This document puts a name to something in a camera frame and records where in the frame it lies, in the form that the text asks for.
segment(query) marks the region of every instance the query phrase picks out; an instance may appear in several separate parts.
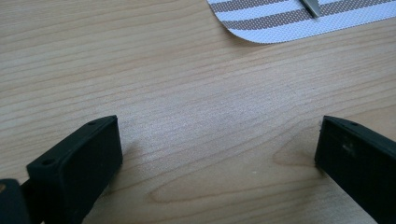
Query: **black plastic piece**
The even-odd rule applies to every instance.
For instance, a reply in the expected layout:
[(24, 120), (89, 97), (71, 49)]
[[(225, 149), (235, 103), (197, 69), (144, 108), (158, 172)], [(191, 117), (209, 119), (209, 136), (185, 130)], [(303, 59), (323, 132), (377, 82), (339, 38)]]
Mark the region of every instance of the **black plastic piece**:
[(0, 180), (0, 223), (29, 223), (20, 184), (14, 179)]
[(317, 166), (378, 223), (396, 223), (396, 143), (358, 123), (325, 116)]
[[(117, 117), (83, 125), (27, 165), (30, 179), (17, 189), (30, 223), (81, 223), (121, 164)], [(9, 203), (0, 200), (2, 206)], [(0, 223), (14, 222), (0, 217)]]

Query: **small hole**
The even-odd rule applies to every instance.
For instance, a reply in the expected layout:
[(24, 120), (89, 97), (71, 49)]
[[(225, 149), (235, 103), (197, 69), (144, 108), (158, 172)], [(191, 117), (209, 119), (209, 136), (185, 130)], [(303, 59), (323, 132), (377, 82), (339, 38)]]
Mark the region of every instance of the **small hole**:
[(6, 190), (7, 186), (5, 184), (0, 184), (0, 193)]
[(51, 165), (55, 162), (54, 159), (49, 159), (49, 160), (44, 160), (43, 162), (41, 162), (41, 164), (43, 165)]

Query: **wooden table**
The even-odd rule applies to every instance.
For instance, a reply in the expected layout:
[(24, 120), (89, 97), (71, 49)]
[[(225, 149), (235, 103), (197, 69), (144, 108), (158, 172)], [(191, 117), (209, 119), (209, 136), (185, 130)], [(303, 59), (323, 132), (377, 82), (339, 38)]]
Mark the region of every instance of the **wooden table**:
[(283, 44), (205, 0), (0, 2), (0, 176), (119, 117), (85, 223), (374, 223), (313, 157), (324, 115), (396, 139), (396, 20)]

